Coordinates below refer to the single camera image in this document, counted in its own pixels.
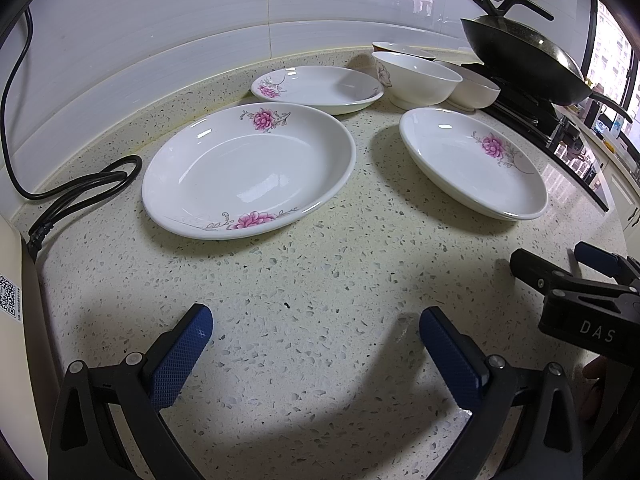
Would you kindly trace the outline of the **small white bowl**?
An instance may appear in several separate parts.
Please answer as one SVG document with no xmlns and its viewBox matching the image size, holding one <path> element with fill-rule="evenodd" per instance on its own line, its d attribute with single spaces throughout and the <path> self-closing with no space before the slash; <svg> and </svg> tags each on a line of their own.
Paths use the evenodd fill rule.
<svg viewBox="0 0 640 480">
<path fill-rule="evenodd" d="M 501 91 L 498 84 L 486 77 L 454 63 L 436 60 L 436 63 L 453 70 L 462 77 L 462 81 L 447 99 L 453 106 L 472 112 L 491 106 Z"/>
</svg>

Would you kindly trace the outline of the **large white bowl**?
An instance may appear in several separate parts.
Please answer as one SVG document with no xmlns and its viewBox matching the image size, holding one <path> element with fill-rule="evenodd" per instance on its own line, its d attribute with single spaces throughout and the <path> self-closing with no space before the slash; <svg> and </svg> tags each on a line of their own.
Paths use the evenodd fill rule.
<svg viewBox="0 0 640 480">
<path fill-rule="evenodd" d="M 463 81 L 454 70 L 424 58 L 384 51 L 373 52 L 372 58 L 378 81 L 403 110 L 444 102 Z"/>
</svg>

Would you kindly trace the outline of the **large floral plate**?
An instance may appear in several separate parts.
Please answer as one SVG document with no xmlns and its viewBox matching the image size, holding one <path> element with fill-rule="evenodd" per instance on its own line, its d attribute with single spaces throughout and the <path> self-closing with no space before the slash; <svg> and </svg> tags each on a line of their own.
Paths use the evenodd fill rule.
<svg viewBox="0 0 640 480">
<path fill-rule="evenodd" d="M 356 158 L 352 134 L 325 112 L 298 104 L 229 107 L 167 140 L 145 170 L 142 202 L 156 224 L 183 237 L 257 236 L 326 204 Z"/>
</svg>

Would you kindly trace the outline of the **red banded bowl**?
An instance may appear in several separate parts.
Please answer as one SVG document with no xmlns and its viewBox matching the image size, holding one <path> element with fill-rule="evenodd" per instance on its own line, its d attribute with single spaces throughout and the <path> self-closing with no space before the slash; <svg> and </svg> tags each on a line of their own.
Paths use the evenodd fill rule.
<svg viewBox="0 0 640 480">
<path fill-rule="evenodd" d="M 375 52 L 393 52 L 423 58 L 424 60 L 434 61 L 435 55 L 429 54 L 427 50 L 398 44 L 397 42 L 373 41 L 372 47 Z"/>
</svg>

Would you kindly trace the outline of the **kitchen window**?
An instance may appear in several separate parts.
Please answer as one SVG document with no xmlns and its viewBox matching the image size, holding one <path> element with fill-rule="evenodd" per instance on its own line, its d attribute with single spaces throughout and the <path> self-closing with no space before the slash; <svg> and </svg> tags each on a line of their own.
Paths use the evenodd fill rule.
<svg viewBox="0 0 640 480">
<path fill-rule="evenodd" d="M 615 101 L 631 117 L 622 119 L 620 131 L 631 135 L 638 128 L 639 55 L 623 29 L 600 0 L 591 0 L 592 46 L 587 48 L 587 79 L 597 92 Z"/>
</svg>

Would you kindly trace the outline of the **white lower cabinets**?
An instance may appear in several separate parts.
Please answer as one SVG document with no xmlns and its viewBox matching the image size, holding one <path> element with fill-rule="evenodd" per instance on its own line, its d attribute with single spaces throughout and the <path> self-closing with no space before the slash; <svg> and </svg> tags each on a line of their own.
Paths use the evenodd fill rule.
<svg viewBox="0 0 640 480">
<path fill-rule="evenodd" d="M 602 162 L 601 171 L 613 196 L 615 207 L 627 245 L 639 244 L 639 188 L 631 182 L 631 174 L 618 160 L 605 142 L 586 127 L 576 116 L 570 116 L 588 140 L 597 158 Z"/>
</svg>

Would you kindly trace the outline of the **beige appliance with QR label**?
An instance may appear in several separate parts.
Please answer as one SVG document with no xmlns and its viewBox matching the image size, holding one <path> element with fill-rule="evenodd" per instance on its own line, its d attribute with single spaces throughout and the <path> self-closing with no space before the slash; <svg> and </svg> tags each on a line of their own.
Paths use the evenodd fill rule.
<svg viewBox="0 0 640 480">
<path fill-rule="evenodd" d="M 59 393 L 36 266 L 21 234 L 2 220 L 1 465 L 10 478 L 47 478 Z"/>
</svg>

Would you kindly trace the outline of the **black gas stove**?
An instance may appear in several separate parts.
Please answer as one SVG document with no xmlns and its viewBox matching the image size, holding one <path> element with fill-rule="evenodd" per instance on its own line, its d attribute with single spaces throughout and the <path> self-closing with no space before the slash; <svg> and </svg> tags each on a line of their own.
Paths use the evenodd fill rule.
<svg viewBox="0 0 640 480">
<path fill-rule="evenodd" d="M 485 112 L 545 152 L 603 211 L 610 210 L 599 177 L 599 159 L 580 130 L 551 102 L 500 93 Z"/>
</svg>

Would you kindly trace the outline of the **black wok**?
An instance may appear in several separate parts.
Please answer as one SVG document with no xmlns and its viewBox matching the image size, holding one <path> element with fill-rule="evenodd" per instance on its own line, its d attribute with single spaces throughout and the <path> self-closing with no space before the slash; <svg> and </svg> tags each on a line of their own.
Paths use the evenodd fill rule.
<svg viewBox="0 0 640 480">
<path fill-rule="evenodd" d="M 594 99 L 611 107 L 627 122 L 632 118 L 620 105 L 591 89 L 579 66 L 568 53 L 536 29 L 510 20 L 512 6 L 525 6 L 552 21 L 554 16 L 532 0 L 472 0 L 485 14 L 462 21 L 463 31 L 475 55 L 498 77 L 522 84 L 529 96 L 569 106 Z"/>
</svg>

